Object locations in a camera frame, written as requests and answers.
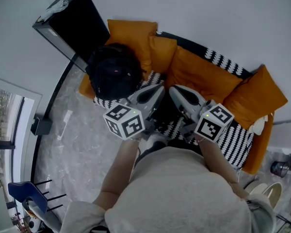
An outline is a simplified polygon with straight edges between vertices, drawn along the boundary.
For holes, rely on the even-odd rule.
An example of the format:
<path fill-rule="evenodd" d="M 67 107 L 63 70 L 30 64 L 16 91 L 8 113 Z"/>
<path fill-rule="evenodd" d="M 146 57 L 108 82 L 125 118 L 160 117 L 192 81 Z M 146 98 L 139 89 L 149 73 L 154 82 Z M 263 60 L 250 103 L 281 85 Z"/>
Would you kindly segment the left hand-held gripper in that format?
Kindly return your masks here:
<path fill-rule="evenodd" d="M 123 140 L 139 133 L 148 137 L 155 130 L 153 113 L 163 97 L 164 86 L 156 84 L 138 90 L 133 98 L 110 101 L 103 114 L 109 131 Z"/>

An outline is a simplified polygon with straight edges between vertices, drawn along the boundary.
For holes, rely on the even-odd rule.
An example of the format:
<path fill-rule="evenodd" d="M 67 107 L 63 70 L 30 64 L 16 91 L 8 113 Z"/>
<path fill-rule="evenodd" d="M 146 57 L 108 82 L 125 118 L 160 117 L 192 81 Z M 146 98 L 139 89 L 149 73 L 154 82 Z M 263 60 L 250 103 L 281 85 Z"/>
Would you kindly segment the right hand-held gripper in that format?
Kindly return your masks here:
<path fill-rule="evenodd" d="M 194 134 L 211 142 L 216 142 L 229 128 L 234 115 L 222 104 L 206 100 L 195 90 L 183 85 L 169 88 L 169 95 L 176 108 L 187 117 L 179 129 L 186 142 Z"/>

